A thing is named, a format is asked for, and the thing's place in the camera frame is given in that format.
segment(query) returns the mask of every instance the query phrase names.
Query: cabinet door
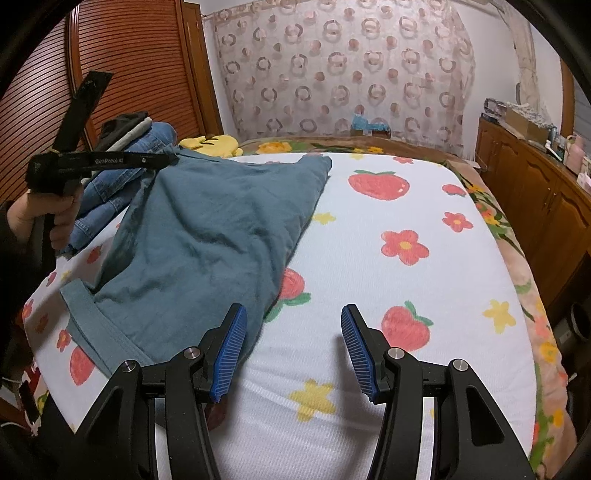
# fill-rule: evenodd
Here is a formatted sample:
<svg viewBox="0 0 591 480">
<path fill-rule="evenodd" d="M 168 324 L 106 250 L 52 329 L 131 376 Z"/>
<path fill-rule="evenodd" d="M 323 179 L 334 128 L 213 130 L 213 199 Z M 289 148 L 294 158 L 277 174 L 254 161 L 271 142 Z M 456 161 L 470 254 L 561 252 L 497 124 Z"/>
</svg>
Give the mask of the cabinet door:
<svg viewBox="0 0 591 480">
<path fill-rule="evenodd" d="M 515 198 L 515 186 L 523 177 L 524 166 L 517 139 L 501 138 L 495 157 L 495 161 L 491 162 L 492 171 L 490 171 L 488 187 L 509 222 L 513 222 L 519 209 Z"/>
<path fill-rule="evenodd" d="M 478 128 L 478 140 L 476 141 L 476 162 L 482 168 L 482 180 L 487 182 L 488 167 L 494 156 L 496 143 L 496 129 L 485 120 L 480 120 Z"/>
<path fill-rule="evenodd" d="M 524 166 L 515 185 L 517 207 L 512 210 L 511 226 L 525 257 L 531 260 L 558 177 L 546 161 L 527 150 L 522 150 L 520 160 Z"/>
<path fill-rule="evenodd" d="M 562 183 L 552 193 L 549 213 L 535 242 L 538 247 L 530 262 L 544 304 L 549 305 L 567 283 L 589 243 L 591 209 Z"/>
</svg>

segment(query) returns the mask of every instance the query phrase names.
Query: floral blanket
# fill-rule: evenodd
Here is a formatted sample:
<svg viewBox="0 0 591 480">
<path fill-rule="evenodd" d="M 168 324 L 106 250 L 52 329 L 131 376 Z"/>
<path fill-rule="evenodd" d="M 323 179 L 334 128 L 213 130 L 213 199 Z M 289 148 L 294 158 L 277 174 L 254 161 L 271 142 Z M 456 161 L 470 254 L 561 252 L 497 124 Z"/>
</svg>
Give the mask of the floral blanket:
<svg viewBox="0 0 591 480">
<path fill-rule="evenodd" d="M 420 158 L 447 167 L 458 176 L 488 225 L 515 286 L 521 308 L 528 319 L 537 380 L 536 416 L 530 464 L 540 479 L 552 478 L 576 445 L 574 427 L 566 412 L 567 374 L 540 299 L 530 266 L 513 229 L 491 191 L 470 165 L 454 155 L 431 148 L 375 137 L 310 138 L 284 137 L 250 140 L 241 145 L 245 155 L 297 152 L 349 153 L 396 156 L 400 163 Z M 459 192 L 449 191 L 449 195 Z"/>
</svg>

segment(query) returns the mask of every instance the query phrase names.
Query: wooden wardrobe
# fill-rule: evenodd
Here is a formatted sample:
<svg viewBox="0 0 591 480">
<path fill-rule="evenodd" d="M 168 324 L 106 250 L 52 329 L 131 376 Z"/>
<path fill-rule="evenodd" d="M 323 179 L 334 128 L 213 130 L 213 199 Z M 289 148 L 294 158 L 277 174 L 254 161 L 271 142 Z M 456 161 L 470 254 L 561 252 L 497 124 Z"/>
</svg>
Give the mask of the wooden wardrobe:
<svg viewBox="0 0 591 480">
<path fill-rule="evenodd" d="M 199 6 L 182 0 L 84 0 L 43 40 L 0 100 L 0 202 L 26 190 L 28 159 L 53 142 L 89 70 L 114 74 L 79 148 L 101 125 L 148 111 L 178 138 L 221 134 Z"/>
</svg>

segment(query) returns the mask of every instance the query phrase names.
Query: hand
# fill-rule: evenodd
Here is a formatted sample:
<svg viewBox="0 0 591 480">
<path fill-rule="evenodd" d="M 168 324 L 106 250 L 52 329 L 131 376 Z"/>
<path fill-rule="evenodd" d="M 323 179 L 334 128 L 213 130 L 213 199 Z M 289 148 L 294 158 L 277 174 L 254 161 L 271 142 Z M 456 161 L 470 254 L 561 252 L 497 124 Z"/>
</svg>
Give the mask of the hand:
<svg viewBox="0 0 591 480">
<path fill-rule="evenodd" d="M 8 226 L 17 240 L 26 244 L 31 236 L 34 219 L 52 213 L 55 215 L 55 226 L 51 229 L 49 238 L 51 247 L 60 250 L 66 247 L 70 240 L 83 192 L 82 185 L 78 186 L 73 196 L 67 197 L 53 193 L 26 192 L 8 209 Z"/>
</svg>

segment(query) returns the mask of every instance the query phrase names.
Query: stack of clothes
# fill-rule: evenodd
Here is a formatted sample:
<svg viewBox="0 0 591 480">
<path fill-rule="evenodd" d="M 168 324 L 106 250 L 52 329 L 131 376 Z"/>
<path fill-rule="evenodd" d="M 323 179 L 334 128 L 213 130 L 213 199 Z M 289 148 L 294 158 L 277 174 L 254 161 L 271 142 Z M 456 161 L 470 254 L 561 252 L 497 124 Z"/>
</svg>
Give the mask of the stack of clothes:
<svg viewBox="0 0 591 480">
<path fill-rule="evenodd" d="M 172 125 L 153 122 L 148 112 L 125 113 L 105 122 L 101 128 L 96 151 L 129 151 L 157 153 L 176 143 Z M 125 168 L 97 172 L 83 181 L 84 195 L 80 212 L 70 235 L 70 243 L 61 253 L 74 254 L 91 240 L 138 193 L 144 168 Z"/>
</svg>

